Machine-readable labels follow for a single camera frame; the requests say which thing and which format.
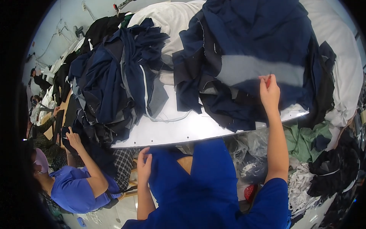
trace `checkered pants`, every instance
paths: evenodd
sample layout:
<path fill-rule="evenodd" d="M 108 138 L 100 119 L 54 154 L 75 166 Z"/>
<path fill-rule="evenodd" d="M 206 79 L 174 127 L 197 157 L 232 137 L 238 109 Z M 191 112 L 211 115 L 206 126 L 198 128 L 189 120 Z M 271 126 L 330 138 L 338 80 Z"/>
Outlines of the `checkered pants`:
<path fill-rule="evenodd" d="M 132 162 L 135 154 L 140 151 L 140 148 L 125 148 L 115 149 L 113 155 L 116 156 L 114 165 L 117 168 L 117 177 L 115 181 L 118 184 L 121 192 L 125 192 L 130 182 Z"/>

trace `hand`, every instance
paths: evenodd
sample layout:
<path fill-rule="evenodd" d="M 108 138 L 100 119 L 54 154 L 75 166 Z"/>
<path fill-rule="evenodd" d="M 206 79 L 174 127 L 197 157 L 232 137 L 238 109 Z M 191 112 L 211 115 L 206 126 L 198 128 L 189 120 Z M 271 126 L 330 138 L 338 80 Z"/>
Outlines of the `hand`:
<path fill-rule="evenodd" d="M 151 161 L 153 159 L 153 155 L 152 154 L 145 155 L 145 153 L 148 152 L 149 149 L 150 147 L 141 150 L 137 158 L 138 183 L 142 185 L 147 185 L 151 174 Z"/>
<path fill-rule="evenodd" d="M 70 126 L 69 130 L 70 133 L 66 133 L 66 137 L 69 140 L 71 147 L 74 148 L 79 153 L 79 149 L 81 147 L 84 147 L 83 144 L 81 143 L 80 136 L 77 133 L 74 133 Z"/>
<path fill-rule="evenodd" d="M 55 107 L 53 110 L 53 116 L 56 117 L 57 113 L 60 111 L 60 107 Z"/>
<path fill-rule="evenodd" d="M 270 75 L 259 76 L 259 79 L 261 80 L 259 92 L 267 116 L 279 114 L 278 103 L 280 101 L 280 88 L 277 86 L 276 76 L 274 74 L 271 74 L 269 87 L 267 88 L 266 86 L 269 76 Z"/>

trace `blue scrubs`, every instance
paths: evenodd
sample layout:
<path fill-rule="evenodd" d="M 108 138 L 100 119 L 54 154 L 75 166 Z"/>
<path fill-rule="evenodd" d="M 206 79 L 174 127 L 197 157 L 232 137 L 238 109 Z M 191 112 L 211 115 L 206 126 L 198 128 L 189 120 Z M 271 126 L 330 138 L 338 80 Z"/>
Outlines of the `blue scrubs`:
<path fill-rule="evenodd" d="M 234 164 L 222 139 L 195 144 L 191 175 L 166 149 L 151 148 L 151 192 L 159 207 L 144 221 L 123 228 L 271 228 L 288 225 L 287 183 L 268 181 L 250 212 L 239 210 Z"/>
<path fill-rule="evenodd" d="M 111 196 L 113 198 L 121 196 L 117 182 L 104 172 L 102 173 L 108 181 Z M 91 177 L 86 166 L 83 169 L 64 166 L 60 170 L 50 173 L 50 177 L 55 177 L 51 199 L 71 213 L 88 213 L 111 201 L 106 193 L 97 198 L 94 197 L 92 188 L 86 180 Z"/>

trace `white table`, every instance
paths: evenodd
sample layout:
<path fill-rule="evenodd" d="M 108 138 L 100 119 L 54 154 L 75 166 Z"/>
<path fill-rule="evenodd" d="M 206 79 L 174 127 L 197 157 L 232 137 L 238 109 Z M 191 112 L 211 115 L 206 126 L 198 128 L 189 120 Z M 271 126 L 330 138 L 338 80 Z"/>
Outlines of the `white table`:
<path fill-rule="evenodd" d="M 177 101 L 174 87 L 164 85 L 169 99 L 160 112 L 159 119 L 174 119 L 182 117 L 186 112 L 177 111 Z M 300 105 L 292 105 L 281 112 L 281 120 L 288 121 L 299 116 L 308 114 Z M 256 128 L 265 127 L 266 124 L 256 122 Z M 176 122 L 153 122 L 147 116 L 141 117 L 139 122 L 132 128 L 130 137 L 124 141 L 117 141 L 112 148 L 146 147 L 155 145 L 178 144 L 188 141 L 217 138 L 236 133 L 220 127 L 202 108 L 202 114 L 190 111 L 183 120 Z"/>

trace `face mask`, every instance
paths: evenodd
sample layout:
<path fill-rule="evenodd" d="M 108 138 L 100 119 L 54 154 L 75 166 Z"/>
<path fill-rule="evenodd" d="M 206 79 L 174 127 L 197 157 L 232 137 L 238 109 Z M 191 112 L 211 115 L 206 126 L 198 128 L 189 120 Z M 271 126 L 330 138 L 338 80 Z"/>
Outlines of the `face mask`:
<path fill-rule="evenodd" d="M 48 173 L 48 161 L 46 155 L 42 152 L 42 150 L 36 148 L 36 160 L 34 161 L 35 164 L 40 165 L 42 170 L 38 172 L 39 174 Z"/>

